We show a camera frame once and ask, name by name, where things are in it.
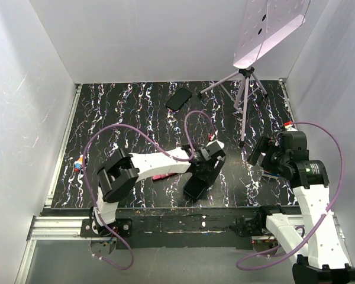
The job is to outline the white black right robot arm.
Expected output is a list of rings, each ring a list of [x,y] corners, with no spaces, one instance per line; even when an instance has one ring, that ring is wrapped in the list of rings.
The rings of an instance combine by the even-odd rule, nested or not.
[[[262,206],[248,230],[272,234],[293,263],[295,283],[355,283],[353,267],[340,244],[331,207],[329,179],[322,161],[311,160],[302,131],[282,131],[280,142],[259,138],[248,163],[285,178],[298,200],[306,236],[289,222],[281,206]]]

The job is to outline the black phone case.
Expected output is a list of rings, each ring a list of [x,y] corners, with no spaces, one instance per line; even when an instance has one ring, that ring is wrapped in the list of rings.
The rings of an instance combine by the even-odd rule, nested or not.
[[[200,179],[192,175],[183,187],[184,195],[192,202],[198,201],[212,185],[213,179]]]

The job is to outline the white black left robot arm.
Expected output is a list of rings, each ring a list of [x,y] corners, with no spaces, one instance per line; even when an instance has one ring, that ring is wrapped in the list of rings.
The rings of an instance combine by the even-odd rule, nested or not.
[[[147,178],[165,178],[171,174],[190,173],[183,193],[191,201],[197,201],[217,179],[226,160],[224,143],[210,141],[207,145],[184,145],[165,154],[129,153],[118,149],[98,170],[98,200],[93,210],[92,231],[109,236],[114,227],[122,226],[116,221],[120,201],[125,199],[134,185]]]

